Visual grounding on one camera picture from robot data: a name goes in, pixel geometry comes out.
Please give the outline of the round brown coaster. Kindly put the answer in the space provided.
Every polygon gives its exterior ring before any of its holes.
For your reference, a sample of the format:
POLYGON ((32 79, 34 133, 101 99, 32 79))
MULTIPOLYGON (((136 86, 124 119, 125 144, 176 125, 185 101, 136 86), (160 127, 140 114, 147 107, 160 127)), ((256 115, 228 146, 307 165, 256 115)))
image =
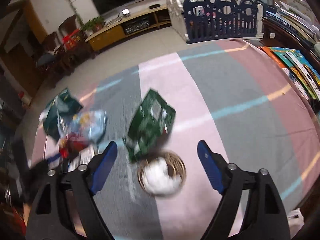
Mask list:
POLYGON ((172 196, 183 187, 186 168, 174 152, 154 152, 139 163, 137 178, 140 187, 153 197, 172 196))

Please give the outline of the dark wooden chair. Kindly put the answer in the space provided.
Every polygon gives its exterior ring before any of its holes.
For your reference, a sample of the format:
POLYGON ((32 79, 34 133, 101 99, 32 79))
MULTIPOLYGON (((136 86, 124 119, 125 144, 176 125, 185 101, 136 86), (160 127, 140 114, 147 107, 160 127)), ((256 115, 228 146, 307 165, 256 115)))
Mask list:
POLYGON ((36 67, 50 74, 71 74, 76 66, 91 57, 91 48, 85 42, 86 35, 77 26, 73 15, 62 22, 57 32, 49 34, 41 46, 43 53, 36 67))

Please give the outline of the dark green tissue box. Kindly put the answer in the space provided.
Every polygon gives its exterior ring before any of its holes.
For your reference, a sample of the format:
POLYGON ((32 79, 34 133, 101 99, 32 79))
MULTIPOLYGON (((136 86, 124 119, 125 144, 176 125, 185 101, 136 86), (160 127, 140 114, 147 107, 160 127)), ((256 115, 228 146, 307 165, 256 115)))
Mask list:
POLYGON ((58 130, 59 117, 73 116, 82 110, 83 105, 72 97, 68 88, 62 90, 53 100, 51 100, 44 111, 43 122, 44 132, 56 142, 60 139, 58 130))

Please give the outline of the red gift box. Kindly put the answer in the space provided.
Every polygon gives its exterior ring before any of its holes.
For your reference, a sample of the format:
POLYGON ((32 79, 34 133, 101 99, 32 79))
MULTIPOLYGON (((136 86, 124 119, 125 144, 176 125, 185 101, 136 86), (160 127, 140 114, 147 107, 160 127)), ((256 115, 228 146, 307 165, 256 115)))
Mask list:
POLYGON ((81 41, 80 30, 75 29, 71 34, 62 38, 63 44, 67 50, 71 50, 81 41))

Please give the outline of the white tissue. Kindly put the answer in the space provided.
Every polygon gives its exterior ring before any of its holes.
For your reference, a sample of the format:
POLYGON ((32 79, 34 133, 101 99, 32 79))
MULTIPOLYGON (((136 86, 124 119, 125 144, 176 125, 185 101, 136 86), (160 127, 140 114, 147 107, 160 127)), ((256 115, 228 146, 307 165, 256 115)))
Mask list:
POLYGON ((182 178, 180 175, 170 176, 166 160, 158 157, 142 169, 142 183, 149 194, 169 195, 179 189, 182 178))

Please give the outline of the plaid pink grey tablecloth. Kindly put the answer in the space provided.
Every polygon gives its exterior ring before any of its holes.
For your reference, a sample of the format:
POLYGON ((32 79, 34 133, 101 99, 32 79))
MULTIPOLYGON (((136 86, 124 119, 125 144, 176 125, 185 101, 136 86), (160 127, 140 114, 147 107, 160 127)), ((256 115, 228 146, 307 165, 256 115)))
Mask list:
POLYGON ((69 88, 85 110, 107 113, 99 146, 110 141, 118 156, 96 205, 115 239, 200 239, 220 195, 197 156, 197 144, 243 170, 267 169, 285 210, 293 210, 319 176, 319 128, 312 110, 284 72, 243 40, 220 40, 155 59, 124 71, 107 53, 84 64, 77 79, 62 80, 44 93, 49 102, 69 88), (154 89, 175 109, 172 132, 160 149, 176 153, 186 168, 182 189, 151 197, 139 185, 136 164, 123 144, 142 98, 154 89))

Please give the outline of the row of children's books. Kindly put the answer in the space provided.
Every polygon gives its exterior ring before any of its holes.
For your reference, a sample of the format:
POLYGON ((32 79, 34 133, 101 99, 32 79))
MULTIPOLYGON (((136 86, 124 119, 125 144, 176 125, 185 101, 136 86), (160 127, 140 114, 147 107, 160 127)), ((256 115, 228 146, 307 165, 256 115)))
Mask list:
POLYGON ((260 20, 263 44, 284 62, 304 87, 310 100, 319 104, 319 57, 315 52, 319 30, 299 11, 268 6, 263 7, 260 20))

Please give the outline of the green potted plant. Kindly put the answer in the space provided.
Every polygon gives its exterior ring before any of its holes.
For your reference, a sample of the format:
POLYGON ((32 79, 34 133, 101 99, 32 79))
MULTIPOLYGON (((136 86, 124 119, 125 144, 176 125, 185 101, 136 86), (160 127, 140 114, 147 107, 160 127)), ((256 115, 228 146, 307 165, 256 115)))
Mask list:
POLYGON ((102 29, 104 26, 104 18, 102 16, 98 16, 87 21, 81 29, 83 31, 93 31, 94 33, 102 29))

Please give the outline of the navy white baby fence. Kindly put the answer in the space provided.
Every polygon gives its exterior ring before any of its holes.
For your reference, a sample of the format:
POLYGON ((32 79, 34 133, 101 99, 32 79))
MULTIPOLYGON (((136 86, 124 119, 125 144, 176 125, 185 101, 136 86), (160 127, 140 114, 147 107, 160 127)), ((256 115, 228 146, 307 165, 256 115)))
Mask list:
POLYGON ((273 7, 261 0, 166 0, 173 29, 187 43, 263 32, 262 18, 273 7))

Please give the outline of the dark green snack wrapper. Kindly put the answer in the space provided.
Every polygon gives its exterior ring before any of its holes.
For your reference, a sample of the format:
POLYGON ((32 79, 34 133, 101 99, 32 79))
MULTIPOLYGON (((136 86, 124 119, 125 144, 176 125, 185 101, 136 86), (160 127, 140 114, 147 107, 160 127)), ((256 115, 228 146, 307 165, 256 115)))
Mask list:
POLYGON ((150 89, 137 108, 123 138, 129 161, 135 163, 149 153, 160 137, 171 132, 176 111, 160 94, 150 89))

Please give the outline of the red snack wrapper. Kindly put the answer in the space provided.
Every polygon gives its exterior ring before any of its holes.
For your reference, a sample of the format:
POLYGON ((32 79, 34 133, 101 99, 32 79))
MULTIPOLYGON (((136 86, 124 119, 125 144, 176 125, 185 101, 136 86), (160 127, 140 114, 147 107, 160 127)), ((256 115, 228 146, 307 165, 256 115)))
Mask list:
POLYGON ((81 150, 89 146, 90 141, 81 133, 70 132, 59 141, 59 152, 61 157, 67 159, 73 154, 78 154, 81 150))

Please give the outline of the clear plastic snack bag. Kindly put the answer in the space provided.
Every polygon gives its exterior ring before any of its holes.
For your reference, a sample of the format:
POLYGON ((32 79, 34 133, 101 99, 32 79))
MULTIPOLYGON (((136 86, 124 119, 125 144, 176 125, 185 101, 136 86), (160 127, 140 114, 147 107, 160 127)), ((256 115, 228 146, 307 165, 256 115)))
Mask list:
POLYGON ((103 110, 86 111, 57 117, 61 139, 97 144, 106 131, 107 113, 103 110))

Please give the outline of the yellow wooden tv cabinet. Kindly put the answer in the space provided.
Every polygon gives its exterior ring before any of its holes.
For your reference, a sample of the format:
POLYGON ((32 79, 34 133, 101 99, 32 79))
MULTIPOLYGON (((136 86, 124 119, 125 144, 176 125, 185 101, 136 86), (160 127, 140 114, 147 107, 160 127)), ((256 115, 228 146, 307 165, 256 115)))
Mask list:
POLYGON ((130 16, 117 18, 102 29, 89 35, 86 42, 95 52, 126 38, 171 25, 168 7, 160 5, 152 9, 136 12, 130 16))

